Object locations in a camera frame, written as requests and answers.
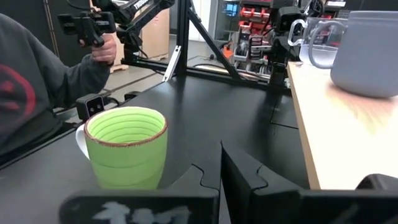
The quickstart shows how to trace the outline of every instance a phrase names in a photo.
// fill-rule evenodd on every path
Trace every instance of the hand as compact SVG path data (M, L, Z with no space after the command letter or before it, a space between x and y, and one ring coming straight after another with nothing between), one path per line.
M105 62L111 65L116 58L116 42L110 34L104 34L101 37L104 39L104 45L101 47L91 47L94 61Z

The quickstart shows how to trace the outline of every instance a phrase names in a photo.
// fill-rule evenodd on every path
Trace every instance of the black table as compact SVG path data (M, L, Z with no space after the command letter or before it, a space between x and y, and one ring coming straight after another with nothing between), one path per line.
M289 103L289 96L278 93L178 77L123 106L152 108L168 119L169 145L161 188L197 161L203 164L204 173L212 173L205 175L202 184L220 189L221 141L246 150L278 174L308 188L299 132L289 127L294 124L284 124L286 116L281 115L284 108L290 108L283 105ZM58 206L65 197L97 188L90 163L70 133L0 170L0 217L2 223L56 223Z

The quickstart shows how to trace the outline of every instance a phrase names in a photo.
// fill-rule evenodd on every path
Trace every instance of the grey sweatshirt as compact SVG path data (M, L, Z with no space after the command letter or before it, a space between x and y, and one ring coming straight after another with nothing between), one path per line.
M25 27L0 14L0 156L55 133L53 108L100 92L109 67L86 55L66 67Z

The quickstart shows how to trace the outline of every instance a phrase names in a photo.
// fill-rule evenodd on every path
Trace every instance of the sweatshirt sleeve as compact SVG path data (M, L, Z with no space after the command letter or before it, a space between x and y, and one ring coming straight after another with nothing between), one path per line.
M99 93L109 78L109 66L93 60L91 54L83 57L73 67L65 66L61 60L28 30L27 38L34 52L37 65L56 107L68 108L76 100L89 93Z

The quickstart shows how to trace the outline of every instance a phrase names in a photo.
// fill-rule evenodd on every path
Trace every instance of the clear glass cup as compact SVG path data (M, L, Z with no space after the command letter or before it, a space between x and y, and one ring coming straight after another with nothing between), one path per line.
M301 24L304 28L301 39L292 41L296 25ZM347 24L346 19L325 19L325 18L307 18L306 21L297 19L290 27L288 44L290 46L301 46L300 60L303 63L312 64L309 58L309 45L313 39L312 55L321 65L333 64L337 49Z

